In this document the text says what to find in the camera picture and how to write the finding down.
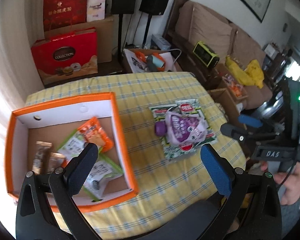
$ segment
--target hand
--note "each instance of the hand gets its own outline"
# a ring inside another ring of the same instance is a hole
[[[266,171],[268,169],[268,163],[261,161],[261,170]],[[279,172],[273,174],[273,179],[277,184],[281,184],[285,177],[286,172]],[[281,198],[281,205],[292,205],[300,198],[300,163],[297,163],[294,171],[287,178],[283,184],[286,187],[286,191]]]

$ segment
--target speaker stand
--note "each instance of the speaker stand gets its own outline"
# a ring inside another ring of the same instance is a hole
[[[119,29],[118,29],[118,62],[121,63],[121,37],[122,37],[122,20],[123,14],[119,14]]]
[[[147,41],[147,37],[148,37],[148,31],[149,31],[151,19],[152,19],[152,14],[149,14],[148,15],[148,21],[147,21],[147,26],[146,26],[146,31],[145,31],[145,36],[143,38],[142,48],[144,48],[145,45],[146,45],[146,41]]]

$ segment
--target orange snack package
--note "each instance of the orange snack package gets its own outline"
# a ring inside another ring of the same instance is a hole
[[[94,143],[98,147],[102,147],[101,152],[110,150],[114,145],[113,141],[107,136],[96,117],[92,117],[85,122],[78,128],[78,131],[88,142]]]

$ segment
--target green and black radio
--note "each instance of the green and black radio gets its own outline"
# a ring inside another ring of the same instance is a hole
[[[194,47],[193,53],[202,61],[202,63],[209,69],[214,68],[219,62],[220,58],[213,49],[211,49],[203,41],[199,41]]]

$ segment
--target purple cap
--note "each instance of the purple cap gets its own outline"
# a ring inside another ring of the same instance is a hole
[[[154,124],[154,133],[156,136],[164,136],[167,133],[167,126],[165,121],[158,121]]]

